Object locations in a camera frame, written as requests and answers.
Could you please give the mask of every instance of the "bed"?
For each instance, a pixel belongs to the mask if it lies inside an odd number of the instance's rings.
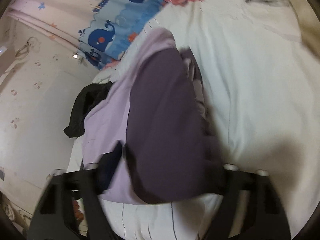
[[[119,65],[93,80],[117,81],[151,30],[170,30],[177,47],[189,46],[200,66],[225,161],[244,171],[269,171],[292,238],[300,234],[320,201],[320,62],[313,39],[317,34],[306,35],[301,14],[294,9],[245,0],[166,5],[147,22]],[[80,137],[68,171],[78,170],[81,158]],[[221,196],[205,195],[162,206],[101,204],[119,236],[155,240],[164,234],[166,239],[201,239],[220,202]],[[190,218],[190,212],[197,215]]]

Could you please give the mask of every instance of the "black cloth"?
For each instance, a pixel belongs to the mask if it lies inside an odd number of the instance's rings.
[[[111,183],[112,177],[116,172],[119,161],[122,156],[122,145],[118,141],[114,150],[110,153],[103,154],[99,160],[99,165],[97,167],[97,178],[96,178],[96,188],[101,192],[107,190]]]
[[[73,105],[70,123],[63,131],[70,138],[84,135],[84,118],[102,100],[107,98],[112,82],[90,84],[81,90]]]

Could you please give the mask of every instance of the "star print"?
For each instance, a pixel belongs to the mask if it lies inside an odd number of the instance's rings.
[[[44,2],[42,2],[38,8],[39,8],[39,10],[45,9]]]

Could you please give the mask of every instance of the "pillow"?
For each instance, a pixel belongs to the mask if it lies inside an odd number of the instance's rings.
[[[102,0],[93,9],[96,14],[90,27],[79,31],[79,54],[98,69],[121,59],[163,3],[163,0]]]

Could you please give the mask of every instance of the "dark purple cloth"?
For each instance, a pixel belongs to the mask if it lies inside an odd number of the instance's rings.
[[[205,132],[195,98],[176,49],[142,64],[130,93],[126,159],[134,192],[146,203],[221,193],[218,142]]]

